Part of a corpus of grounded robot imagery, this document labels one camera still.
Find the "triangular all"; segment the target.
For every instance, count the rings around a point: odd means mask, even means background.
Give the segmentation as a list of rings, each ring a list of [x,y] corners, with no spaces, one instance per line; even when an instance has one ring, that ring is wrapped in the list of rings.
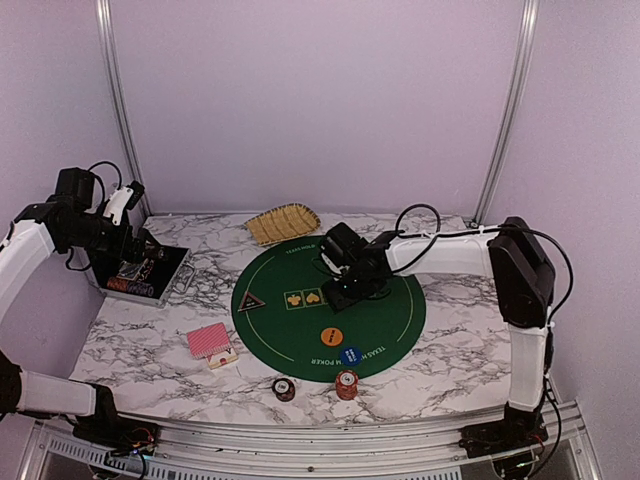
[[[264,301],[260,300],[251,292],[246,291],[242,296],[242,299],[238,307],[238,311],[246,312],[246,311],[254,310],[257,308],[262,308],[265,305],[266,303]]]

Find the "red poker chip stack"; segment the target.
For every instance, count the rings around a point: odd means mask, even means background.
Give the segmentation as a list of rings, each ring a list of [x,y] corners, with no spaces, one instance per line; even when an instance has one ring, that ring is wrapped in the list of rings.
[[[358,394],[358,376],[352,370],[343,370],[335,378],[335,390],[339,399],[353,400]]]

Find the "black poker chip stack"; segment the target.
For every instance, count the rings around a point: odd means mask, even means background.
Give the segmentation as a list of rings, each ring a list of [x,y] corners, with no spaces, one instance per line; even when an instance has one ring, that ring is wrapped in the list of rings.
[[[272,392],[281,402],[289,402],[295,398],[295,385],[287,378],[277,378],[272,383]]]

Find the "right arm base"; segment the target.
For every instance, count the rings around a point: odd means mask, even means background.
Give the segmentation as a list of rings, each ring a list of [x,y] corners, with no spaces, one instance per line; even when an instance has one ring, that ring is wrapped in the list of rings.
[[[527,412],[509,404],[502,419],[463,427],[460,434],[458,445],[469,458],[537,445],[549,438],[540,410]]]

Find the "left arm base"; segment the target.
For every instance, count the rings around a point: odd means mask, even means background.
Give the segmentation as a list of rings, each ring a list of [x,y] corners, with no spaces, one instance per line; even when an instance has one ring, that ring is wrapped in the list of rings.
[[[160,427],[153,422],[122,417],[108,387],[91,384],[96,393],[93,413],[77,416],[73,435],[125,454],[145,447],[154,448]]]

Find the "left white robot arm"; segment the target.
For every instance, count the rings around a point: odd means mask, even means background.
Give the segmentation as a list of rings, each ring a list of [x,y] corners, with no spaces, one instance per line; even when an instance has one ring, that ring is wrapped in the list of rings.
[[[72,247],[130,263],[167,257],[165,247],[145,229],[134,235],[129,224],[116,225],[64,201],[29,205],[1,242],[1,314],[7,313],[42,263]],[[106,445],[119,444],[127,432],[109,388],[30,372],[6,355],[1,356],[1,412],[81,417]]]

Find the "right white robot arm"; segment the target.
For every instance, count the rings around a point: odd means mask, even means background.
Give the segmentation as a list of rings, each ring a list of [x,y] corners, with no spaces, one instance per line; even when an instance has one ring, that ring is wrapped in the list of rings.
[[[391,229],[372,240],[339,223],[322,236],[319,257],[330,273],[322,291],[340,312],[411,276],[462,276],[489,284],[510,335],[510,386],[495,438],[515,448],[534,431],[548,368],[550,315],[556,271],[542,246],[545,235],[521,217],[460,231],[406,233]]]

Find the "orange big blind button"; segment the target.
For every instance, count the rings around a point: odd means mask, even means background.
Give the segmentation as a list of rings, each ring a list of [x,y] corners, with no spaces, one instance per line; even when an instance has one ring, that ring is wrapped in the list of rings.
[[[334,347],[343,342],[344,335],[340,329],[328,327],[321,332],[320,338],[324,345]]]

